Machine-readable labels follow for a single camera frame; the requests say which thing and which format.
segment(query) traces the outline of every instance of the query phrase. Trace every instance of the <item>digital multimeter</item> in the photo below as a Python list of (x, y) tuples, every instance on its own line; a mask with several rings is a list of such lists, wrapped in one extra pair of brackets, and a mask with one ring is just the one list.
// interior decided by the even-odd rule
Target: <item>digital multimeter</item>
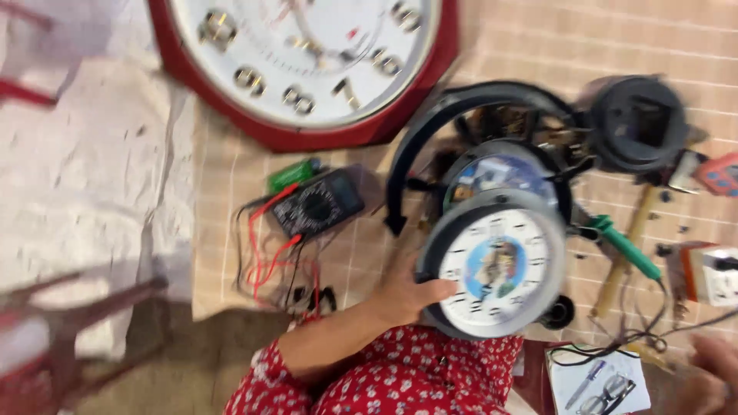
[(365, 204), (344, 169), (316, 176), (271, 208), (284, 233), (307, 241), (364, 210)]
[(694, 172), (694, 178), (714, 195), (738, 197), (738, 153), (702, 163)]

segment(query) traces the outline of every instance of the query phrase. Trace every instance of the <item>white clock face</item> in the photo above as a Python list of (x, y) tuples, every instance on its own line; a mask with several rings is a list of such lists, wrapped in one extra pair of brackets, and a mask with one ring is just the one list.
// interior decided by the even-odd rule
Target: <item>white clock face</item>
[(451, 323), (495, 326), (536, 301), (548, 269), (550, 242), (527, 210), (510, 209), (469, 225), (446, 251), (439, 277), (458, 282), (441, 302)]
[(184, 47), (260, 118), (334, 128), (383, 109), (435, 40), (441, 0), (171, 0)]

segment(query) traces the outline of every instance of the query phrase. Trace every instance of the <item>wall clock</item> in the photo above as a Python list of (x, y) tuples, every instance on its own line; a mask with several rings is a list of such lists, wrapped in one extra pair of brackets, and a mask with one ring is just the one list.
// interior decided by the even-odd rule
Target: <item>wall clock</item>
[(562, 217), (535, 193), (484, 191), (441, 217), (418, 258), (415, 279), (458, 282), (426, 315), (469, 340), (511, 335), (544, 314), (565, 277)]
[(458, 54), (456, 0), (148, 0), (165, 69), (273, 151), (388, 143)]

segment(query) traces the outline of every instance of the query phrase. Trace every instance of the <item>red floral dress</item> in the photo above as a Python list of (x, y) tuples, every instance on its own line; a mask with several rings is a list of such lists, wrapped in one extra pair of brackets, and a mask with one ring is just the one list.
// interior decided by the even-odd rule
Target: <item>red floral dress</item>
[(254, 356), (223, 414), (507, 414), (522, 344), (522, 337), (472, 342), (430, 327), (396, 327), (313, 399), (275, 341)]

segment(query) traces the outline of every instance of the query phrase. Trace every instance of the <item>eyeglasses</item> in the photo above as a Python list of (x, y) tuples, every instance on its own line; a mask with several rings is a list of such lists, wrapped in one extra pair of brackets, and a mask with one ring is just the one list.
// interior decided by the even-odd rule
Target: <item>eyeglasses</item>
[(578, 415), (611, 414), (633, 389), (635, 389), (635, 382), (621, 374), (613, 375), (604, 384), (602, 394), (585, 400), (576, 413)]

